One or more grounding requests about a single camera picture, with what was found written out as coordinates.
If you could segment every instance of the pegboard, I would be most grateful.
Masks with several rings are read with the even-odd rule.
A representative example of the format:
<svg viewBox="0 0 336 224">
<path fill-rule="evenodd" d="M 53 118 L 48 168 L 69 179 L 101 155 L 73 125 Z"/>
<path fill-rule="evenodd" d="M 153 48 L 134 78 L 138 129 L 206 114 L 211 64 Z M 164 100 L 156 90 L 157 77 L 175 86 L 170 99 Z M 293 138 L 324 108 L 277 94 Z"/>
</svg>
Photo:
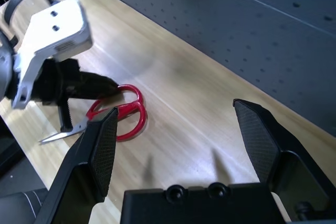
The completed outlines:
<svg viewBox="0 0 336 224">
<path fill-rule="evenodd" d="M 121 0 L 336 136 L 335 0 Z"/>
</svg>

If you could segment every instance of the textured grip pad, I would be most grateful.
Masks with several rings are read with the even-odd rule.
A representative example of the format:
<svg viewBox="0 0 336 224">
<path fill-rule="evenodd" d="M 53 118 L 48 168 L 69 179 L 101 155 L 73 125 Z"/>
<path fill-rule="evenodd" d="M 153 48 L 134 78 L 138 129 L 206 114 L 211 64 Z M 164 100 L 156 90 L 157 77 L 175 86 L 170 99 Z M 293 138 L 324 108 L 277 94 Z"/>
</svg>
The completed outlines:
<svg viewBox="0 0 336 224">
<path fill-rule="evenodd" d="M 234 107 L 246 152 L 260 182 L 267 183 L 277 162 L 279 149 L 264 126 L 260 115 L 249 106 L 250 104 L 253 103 L 236 100 Z"/>
<path fill-rule="evenodd" d="M 103 122 L 97 144 L 91 155 L 91 167 L 96 174 L 96 180 L 106 197 L 111 181 L 111 174 L 116 152 L 118 110 L 114 110 Z"/>
</svg>

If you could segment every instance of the scissors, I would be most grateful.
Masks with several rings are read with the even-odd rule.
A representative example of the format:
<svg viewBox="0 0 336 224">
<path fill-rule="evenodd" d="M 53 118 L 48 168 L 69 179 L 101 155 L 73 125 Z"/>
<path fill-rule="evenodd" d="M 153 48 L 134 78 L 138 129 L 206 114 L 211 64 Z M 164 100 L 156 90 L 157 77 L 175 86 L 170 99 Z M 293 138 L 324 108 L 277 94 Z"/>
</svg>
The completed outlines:
<svg viewBox="0 0 336 224">
<path fill-rule="evenodd" d="M 117 142 L 122 142 L 125 140 L 128 140 L 134 136 L 136 136 L 145 126 L 146 123 L 146 118 L 147 118 L 147 112 L 145 109 L 145 106 L 143 104 L 143 96 L 142 93 L 140 92 L 140 90 L 130 84 L 125 84 L 125 85 L 120 85 L 118 86 L 118 89 L 120 91 L 131 91 L 133 93 L 136 94 L 136 100 L 130 103 L 126 103 L 126 104 L 122 104 L 117 106 L 118 108 L 118 121 L 126 118 L 127 116 L 134 114 L 135 112 L 140 112 L 140 119 L 138 124 L 136 125 L 136 127 L 130 131 L 129 133 L 126 133 L 124 135 L 120 135 L 117 136 Z M 91 121 L 96 115 L 109 110 L 109 108 L 106 109 L 102 109 L 102 110 L 97 110 L 98 107 L 102 106 L 104 100 L 97 100 L 93 103 L 93 105 L 89 108 L 88 112 L 86 113 L 85 118 L 78 124 L 76 124 L 73 127 L 73 130 L 70 132 L 61 132 L 61 133 L 57 133 L 55 135 L 52 135 L 48 138 L 45 138 L 40 142 L 40 144 L 46 144 L 46 143 L 50 143 L 62 138 L 66 138 L 69 136 L 73 136 L 75 134 L 78 134 L 80 132 L 83 132 L 86 127 L 87 127 L 87 123 L 89 121 Z"/>
</svg>

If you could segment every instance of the red plastic handle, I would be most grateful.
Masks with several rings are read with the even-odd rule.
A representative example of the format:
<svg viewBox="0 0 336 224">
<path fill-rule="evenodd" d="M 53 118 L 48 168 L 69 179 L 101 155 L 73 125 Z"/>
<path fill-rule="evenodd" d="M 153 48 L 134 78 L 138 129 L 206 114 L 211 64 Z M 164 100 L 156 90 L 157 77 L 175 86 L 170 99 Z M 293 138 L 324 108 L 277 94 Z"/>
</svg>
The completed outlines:
<svg viewBox="0 0 336 224">
<path fill-rule="evenodd" d="M 135 112 L 140 112 L 140 119 L 138 124 L 135 126 L 135 128 L 130 131 L 129 133 L 117 136 L 117 142 L 126 141 L 134 136 L 136 136 L 145 126 L 146 124 L 146 118 L 147 118 L 147 112 L 145 109 L 145 106 L 143 105 L 143 96 L 140 90 L 130 84 L 120 85 L 119 87 L 120 91 L 131 91 L 136 94 L 136 100 L 127 104 L 122 104 L 117 106 L 119 114 L 118 114 L 118 121 L 121 121 L 122 119 L 126 118 L 127 116 L 134 114 Z M 103 104 L 103 100 L 97 100 L 93 103 L 93 105 L 88 110 L 86 116 L 89 120 L 92 120 L 94 116 L 96 116 L 99 113 L 104 112 L 108 109 L 102 109 L 102 110 L 96 110 L 98 107 L 100 107 Z"/>
</svg>

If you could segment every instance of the wooden surface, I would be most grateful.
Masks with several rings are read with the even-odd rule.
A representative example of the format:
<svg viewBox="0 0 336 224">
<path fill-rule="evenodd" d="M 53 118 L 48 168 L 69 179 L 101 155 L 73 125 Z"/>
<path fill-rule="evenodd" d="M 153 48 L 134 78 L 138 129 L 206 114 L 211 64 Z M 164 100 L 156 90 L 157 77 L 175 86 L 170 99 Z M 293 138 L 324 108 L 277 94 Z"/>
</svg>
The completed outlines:
<svg viewBox="0 0 336 224">
<path fill-rule="evenodd" d="M 80 1 L 94 40 L 90 50 L 75 57 L 82 70 L 137 86 L 144 94 L 149 119 L 141 135 L 117 144 L 108 198 L 95 206 L 90 223 L 118 223 L 126 189 L 258 181 L 244 149 L 234 98 L 269 109 L 336 184 L 334 137 L 124 3 Z M 30 15 L 45 7 L 44 0 L 25 0 L 17 9 L 13 27 L 21 39 Z M 131 99 L 125 94 L 114 104 Z M 91 103 L 70 101 L 75 123 Z M 39 139 L 59 129 L 57 109 L 33 102 L 23 111 L 10 107 L 3 100 L 0 114 L 49 188 L 77 138 L 39 146 Z M 120 122 L 118 133 L 131 129 L 137 118 Z"/>
</svg>

